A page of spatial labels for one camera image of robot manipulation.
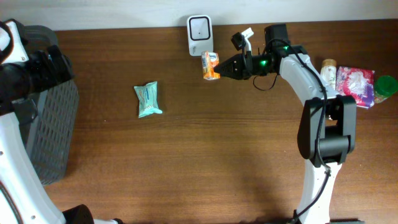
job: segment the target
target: orange juice box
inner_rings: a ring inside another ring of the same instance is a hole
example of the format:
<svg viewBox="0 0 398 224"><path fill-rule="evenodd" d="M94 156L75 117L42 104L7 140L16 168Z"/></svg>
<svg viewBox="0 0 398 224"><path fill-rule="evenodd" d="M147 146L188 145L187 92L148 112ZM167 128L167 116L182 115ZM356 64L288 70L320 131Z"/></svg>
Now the orange juice box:
<svg viewBox="0 0 398 224"><path fill-rule="evenodd" d="M219 73L214 72L214 67L219 63L218 54L204 51L201 53L201 64L203 67L203 78L205 80L216 80L220 78Z"/></svg>

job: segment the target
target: gray plastic basket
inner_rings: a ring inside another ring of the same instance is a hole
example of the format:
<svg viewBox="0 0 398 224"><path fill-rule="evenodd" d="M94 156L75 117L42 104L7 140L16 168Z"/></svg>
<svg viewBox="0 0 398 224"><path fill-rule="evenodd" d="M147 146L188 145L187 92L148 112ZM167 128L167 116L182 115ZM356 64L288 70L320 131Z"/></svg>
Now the gray plastic basket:
<svg viewBox="0 0 398 224"><path fill-rule="evenodd" d="M30 100L34 100L38 115L33 122L20 126L22 141L41 183L48 185L65 175L79 95L70 80ZM32 117L32 105L25 101L15 106L20 123Z"/></svg>

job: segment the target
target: white wall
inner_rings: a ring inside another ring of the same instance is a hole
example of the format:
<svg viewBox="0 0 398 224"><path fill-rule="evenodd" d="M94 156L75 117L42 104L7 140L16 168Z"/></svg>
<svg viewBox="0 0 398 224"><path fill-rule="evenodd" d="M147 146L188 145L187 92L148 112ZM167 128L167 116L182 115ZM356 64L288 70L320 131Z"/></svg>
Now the white wall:
<svg viewBox="0 0 398 224"><path fill-rule="evenodd" d="M397 0L0 0L0 19L54 30L398 18Z"/></svg>

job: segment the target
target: pink tissue box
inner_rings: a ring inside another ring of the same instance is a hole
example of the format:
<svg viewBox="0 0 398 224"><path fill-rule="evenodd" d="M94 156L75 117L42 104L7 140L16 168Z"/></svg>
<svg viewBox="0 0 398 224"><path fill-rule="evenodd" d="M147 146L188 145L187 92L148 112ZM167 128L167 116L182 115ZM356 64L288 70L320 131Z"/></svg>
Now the pink tissue box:
<svg viewBox="0 0 398 224"><path fill-rule="evenodd" d="M359 107L374 105L374 71L360 68L340 67L336 74L336 90L342 95L351 95Z"/></svg>

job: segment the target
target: green led light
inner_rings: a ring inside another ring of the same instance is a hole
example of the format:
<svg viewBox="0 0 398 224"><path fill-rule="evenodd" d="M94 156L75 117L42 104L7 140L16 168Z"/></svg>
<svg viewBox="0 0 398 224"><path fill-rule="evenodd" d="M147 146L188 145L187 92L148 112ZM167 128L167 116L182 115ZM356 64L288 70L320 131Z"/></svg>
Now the green led light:
<svg viewBox="0 0 398 224"><path fill-rule="evenodd" d="M267 63L268 63L268 61L267 61L267 60L260 61L260 65L261 65L261 66L266 66L266 65L267 65Z"/></svg>

